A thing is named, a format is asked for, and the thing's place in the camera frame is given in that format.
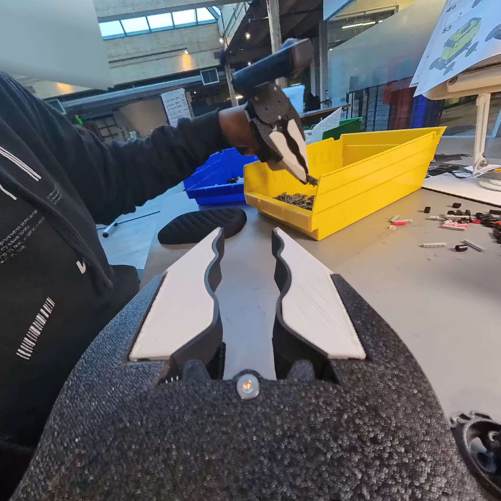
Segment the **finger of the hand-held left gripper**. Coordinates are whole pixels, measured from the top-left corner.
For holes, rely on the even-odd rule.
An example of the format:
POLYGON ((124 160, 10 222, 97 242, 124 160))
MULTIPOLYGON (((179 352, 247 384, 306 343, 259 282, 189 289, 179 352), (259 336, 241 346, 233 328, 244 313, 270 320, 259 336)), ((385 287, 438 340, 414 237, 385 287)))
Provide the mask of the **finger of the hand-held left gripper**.
POLYGON ((297 165, 303 172, 301 178, 310 178, 304 134, 300 130, 295 119, 290 119, 287 124, 287 144, 297 165))
POLYGON ((285 136, 281 132, 272 131, 270 139, 278 148, 282 159, 279 161, 269 161, 269 168, 272 170, 286 170, 302 184, 310 183, 310 172, 306 155, 306 144, 304 141, 297 141, 294 138, 285 136), (291 139, 292 149, 287 142, 291 139))

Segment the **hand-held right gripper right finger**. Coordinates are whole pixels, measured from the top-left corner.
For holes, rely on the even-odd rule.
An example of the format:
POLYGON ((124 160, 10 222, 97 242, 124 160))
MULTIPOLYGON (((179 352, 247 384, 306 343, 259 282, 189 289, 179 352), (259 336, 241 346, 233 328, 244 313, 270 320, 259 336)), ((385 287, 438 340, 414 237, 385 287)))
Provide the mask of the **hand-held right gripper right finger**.
POLYGON ((337 379, 335 363, 365 363, 367 353, 333 272, 280 228, 272 230, 279 296, 272 329, 277 379, 337 379))

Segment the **pile of grey track links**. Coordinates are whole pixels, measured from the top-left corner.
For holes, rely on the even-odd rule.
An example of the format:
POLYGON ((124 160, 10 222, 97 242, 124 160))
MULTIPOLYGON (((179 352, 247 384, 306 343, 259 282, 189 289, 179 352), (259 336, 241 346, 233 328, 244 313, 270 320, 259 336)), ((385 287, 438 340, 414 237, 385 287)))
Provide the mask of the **pile of grey track links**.
POLYGON ((306 195, 301 193, 289 194, 287 192, 283 192, 282 194, 274 197, 274 199, 285 204, 312 211, 315 201, 315 195, 306 195))

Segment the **yellow storage bin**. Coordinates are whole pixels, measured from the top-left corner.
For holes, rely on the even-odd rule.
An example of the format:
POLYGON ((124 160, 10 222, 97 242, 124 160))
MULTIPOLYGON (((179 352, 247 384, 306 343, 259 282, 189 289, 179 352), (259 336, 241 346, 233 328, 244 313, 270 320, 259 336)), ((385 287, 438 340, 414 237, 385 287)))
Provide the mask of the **yellow storage bin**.
POLYGON ((445 126, 342 135, 307 146, 317 186, 259 161, 243 170, 246 203, 319 241, 421 189, 445 126), (315 195, 312 211, 274 197, 315 195))

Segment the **person's left forearm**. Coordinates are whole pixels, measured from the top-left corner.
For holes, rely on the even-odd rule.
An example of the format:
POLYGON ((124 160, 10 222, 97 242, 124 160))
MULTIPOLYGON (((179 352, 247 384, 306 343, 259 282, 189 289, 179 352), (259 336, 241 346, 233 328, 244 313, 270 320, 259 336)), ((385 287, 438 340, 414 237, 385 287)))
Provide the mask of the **person's left forearm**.
POLYGON ((112 222, 135 211, 189 178, 208 158, 229 146, 219 110, 182 119, 176 127, 161 126, 143 140, 104 146, 99 161, 99 204, 94 222, 112 222))

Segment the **grey desk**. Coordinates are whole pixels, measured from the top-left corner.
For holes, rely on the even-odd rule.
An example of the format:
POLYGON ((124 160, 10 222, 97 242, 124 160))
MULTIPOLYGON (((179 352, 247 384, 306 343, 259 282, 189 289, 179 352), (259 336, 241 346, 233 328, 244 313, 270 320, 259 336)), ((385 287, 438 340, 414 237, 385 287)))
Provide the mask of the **grey desk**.
POLYGON ((492 230, 442 229, 422 212, 455 201, 420 189, 314 241, 245 204, 242 231, 225 242, 216 294, 226 343, 224 379, 253 369, 275 379, 272 328, 279 290, 272 229, 279 227, 332 272, 339 273, 405 342, 447 416, 471 410, 500 421, 500 244, 492 230))

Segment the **bubble wrap sheet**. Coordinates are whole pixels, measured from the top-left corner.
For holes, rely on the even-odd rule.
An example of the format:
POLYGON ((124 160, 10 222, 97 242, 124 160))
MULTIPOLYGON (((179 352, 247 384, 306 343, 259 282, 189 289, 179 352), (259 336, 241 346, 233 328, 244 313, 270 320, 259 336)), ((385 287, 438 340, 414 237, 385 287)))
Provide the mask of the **bubble wrap sheet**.
POLYGON ((320 142, 323 139, 323 134, 337 128, 340 125, 342 108, 336 109, 329 116, 321 120, 310 131, 305 132, 306 144, 310 145, 320 142))

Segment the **green storage bin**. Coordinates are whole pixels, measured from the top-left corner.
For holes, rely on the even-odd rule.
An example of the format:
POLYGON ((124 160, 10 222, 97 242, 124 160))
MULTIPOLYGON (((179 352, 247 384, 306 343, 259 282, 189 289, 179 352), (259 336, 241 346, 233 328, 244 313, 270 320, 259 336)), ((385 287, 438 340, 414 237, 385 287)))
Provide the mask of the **green storage bin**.
POLYGON ((339 140, 342 135, 359 133, 363 117, 341 120, 335 128, 326 130, 322 134, 322 141, 327 139, 339 140))

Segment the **blue storage bin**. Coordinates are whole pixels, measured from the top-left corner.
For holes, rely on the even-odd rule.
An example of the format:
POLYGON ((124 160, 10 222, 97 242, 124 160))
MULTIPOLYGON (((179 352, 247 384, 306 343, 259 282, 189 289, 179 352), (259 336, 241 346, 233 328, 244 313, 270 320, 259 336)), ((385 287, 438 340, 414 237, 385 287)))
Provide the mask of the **blue storage bin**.
POLYGON ((245 203, 243 169, 258 161, 256 156, 240 154, 236 148, 211 155, 204 165, 184 180, 189 199, 198 205, 245 203))

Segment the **thin black rod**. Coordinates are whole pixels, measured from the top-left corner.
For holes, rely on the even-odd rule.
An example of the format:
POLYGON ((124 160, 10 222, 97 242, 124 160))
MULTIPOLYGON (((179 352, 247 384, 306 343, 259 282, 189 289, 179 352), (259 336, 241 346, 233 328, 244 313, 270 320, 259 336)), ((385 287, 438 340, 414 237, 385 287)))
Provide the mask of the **thin black rod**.
POLYGON ((142 216, 136 216, 136 217, 133 217, 133 218, 129 218, 127 220, 121 220, 121 221, 115 220, 110 225, 104 226, 102 228, 97 228, 97 230, 101 232, 101 235, 102 235, 103 238, 108 238, 110 236, 111 231, 114 228, 116 228, 117 226, 121 225, 121 224, 129 223, 129 222, 134 222, 136 220, 140 220, 140 219, 143 219, 143 218, 146 218, 146 217, 149 217, 149 216, 154 216, 154 215, 159 214, 159 213, 160 213, 160 210, 157 210, 157 211, 154 211, 154 212, 150 212, 150 213, 144 214, 142 216))

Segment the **skylight window strip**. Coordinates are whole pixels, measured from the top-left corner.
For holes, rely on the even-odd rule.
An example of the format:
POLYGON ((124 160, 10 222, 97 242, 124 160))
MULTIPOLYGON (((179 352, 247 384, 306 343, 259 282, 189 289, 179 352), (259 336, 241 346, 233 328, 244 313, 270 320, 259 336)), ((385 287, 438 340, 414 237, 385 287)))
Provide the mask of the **skylight window strip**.
POLYGON ((104 40, 112 40, 141 34, 172 31, 216 23, 221 15, 216 6, 187 9, 175 12, 161 12, 148 16, 127 17, 99 22, 104 40))

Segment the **scatter of black red pins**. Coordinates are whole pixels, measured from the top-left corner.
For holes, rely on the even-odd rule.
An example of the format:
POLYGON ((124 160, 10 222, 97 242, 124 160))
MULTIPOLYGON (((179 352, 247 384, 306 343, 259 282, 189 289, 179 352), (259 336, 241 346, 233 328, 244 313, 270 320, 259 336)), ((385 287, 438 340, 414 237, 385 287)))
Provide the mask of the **scatter of black red pins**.
MULTIPOLYGON (((445 214, 437 216, 431 215, 431 207, 426 206, 423 213, 427 215, 427 221, 436 222, 440 229, 451 231, 465 232, 473 226, 481 226, 490 231, 491 240, 500 246, 500 209, 490 209, 488 211, 473 212, 470 209, 462 207, 462 203, 455 202, 450 206, 450 210, 445 214)), ((400 219, 398 215, 393 216, 388 220, 388 230, 396 230, 399 227, 409 226, 413 223, 412 219, 400 219)), ((420 248, 436 249, 446 248, 446 242, 424 242, 418 245, 420 248)), ((471 239, 463 238, 459 243, 454 246, 454 251, 457 253, 464 253, 469 249, 483 253, 486 247, 478 244, 471 239)))

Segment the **white book stand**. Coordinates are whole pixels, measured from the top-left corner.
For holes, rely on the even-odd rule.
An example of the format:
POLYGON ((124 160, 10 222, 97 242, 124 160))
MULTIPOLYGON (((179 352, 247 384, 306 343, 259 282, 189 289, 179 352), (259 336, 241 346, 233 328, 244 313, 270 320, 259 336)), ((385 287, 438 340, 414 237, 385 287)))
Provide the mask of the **white book stand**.
POLYGON ((430 100, 477 95, 473 159, 467 166, 469 176, 456 178, 440 174, 426 178, 423 188, 500 208, 500 180, 481 178, 490 170, 500 168, 485 157, 487 125, 491 95, 500 92, 500 56, 493 56, 448 79, 426 93, 430 100))

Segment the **black toy vehicle model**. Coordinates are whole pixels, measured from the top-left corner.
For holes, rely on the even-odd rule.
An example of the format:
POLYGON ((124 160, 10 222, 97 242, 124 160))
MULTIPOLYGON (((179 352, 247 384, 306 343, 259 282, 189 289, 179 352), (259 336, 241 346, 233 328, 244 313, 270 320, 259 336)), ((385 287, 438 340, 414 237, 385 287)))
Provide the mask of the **black toy vehicle model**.
POLYGON ((471 411, 449 418, 461 458, 488 500, 500 500, 500 422, 471 411))

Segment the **white wall board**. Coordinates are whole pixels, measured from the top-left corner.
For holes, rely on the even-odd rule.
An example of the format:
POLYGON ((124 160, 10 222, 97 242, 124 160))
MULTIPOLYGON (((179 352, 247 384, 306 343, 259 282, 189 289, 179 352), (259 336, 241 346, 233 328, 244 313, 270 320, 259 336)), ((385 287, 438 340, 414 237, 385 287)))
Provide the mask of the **white wall board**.
POLYGON ((181 119, 191 119, 192 112, 186 91, 184 88, 178 88, 160 95, 167 121, 171 127, 177 127, 181 119))

